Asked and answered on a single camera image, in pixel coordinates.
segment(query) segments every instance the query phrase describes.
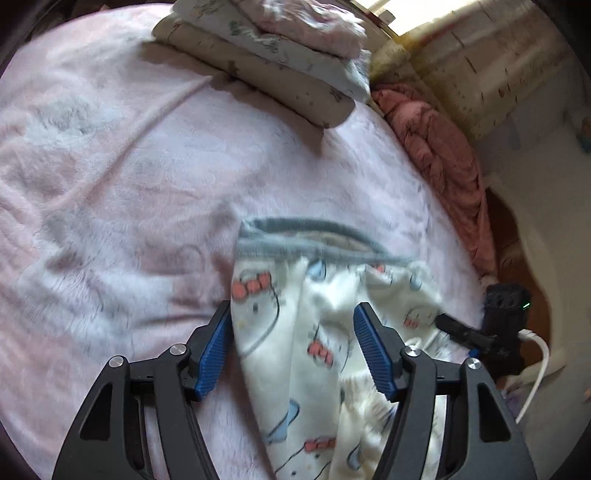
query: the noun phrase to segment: crumpled red cloth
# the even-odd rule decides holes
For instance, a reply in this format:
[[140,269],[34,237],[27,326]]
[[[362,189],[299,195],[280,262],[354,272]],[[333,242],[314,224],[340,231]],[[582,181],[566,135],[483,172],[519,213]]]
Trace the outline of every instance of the crumpled red cloth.
[[496,273],[482,173],[465,135],[409,85],[379,85],[372,98],[450,216],[474,268],[481,276]]

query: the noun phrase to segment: pink blanket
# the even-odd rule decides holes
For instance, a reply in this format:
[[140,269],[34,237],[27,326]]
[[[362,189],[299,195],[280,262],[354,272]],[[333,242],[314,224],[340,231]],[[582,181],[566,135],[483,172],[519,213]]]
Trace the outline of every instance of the pink blanket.
[[372,93],[423,178],[452,219],[480,275],[496,272],[478,159],[461,130],[402,83]]
[[[425,260],[446,309],[479,321],[476,273],[388,125],[358,105],[312,126],[153,42],[169,11],[68,23],[0,79],[0,421],[42,480],[112,355],[156,356],[229,298],[245,217],[360,228]],[[247,398],[233,354],[196,407],[222,480],[272,478]],[[153,418],[148,432],[165,480]]]

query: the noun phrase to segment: black bracket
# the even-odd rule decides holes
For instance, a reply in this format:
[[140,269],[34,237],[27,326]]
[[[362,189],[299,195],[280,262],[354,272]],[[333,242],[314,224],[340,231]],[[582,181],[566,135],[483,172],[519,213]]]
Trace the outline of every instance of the black bracket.
[[144,423],[146,395],[155,397],[170,479],[218,479],[190,402],[213,389],[231,341],[230,302],[224,301],[186,344],[131,364],[123,356],[111,358],[74,419],[53,480],[153,479]]
[[483,363],[433,360],[405,346],[369,303],[356,307],[354,325],[377,389],[400,402],[374,480],[420,480],[437,395],[447,396],[438,479],[535,480],[527,445]]

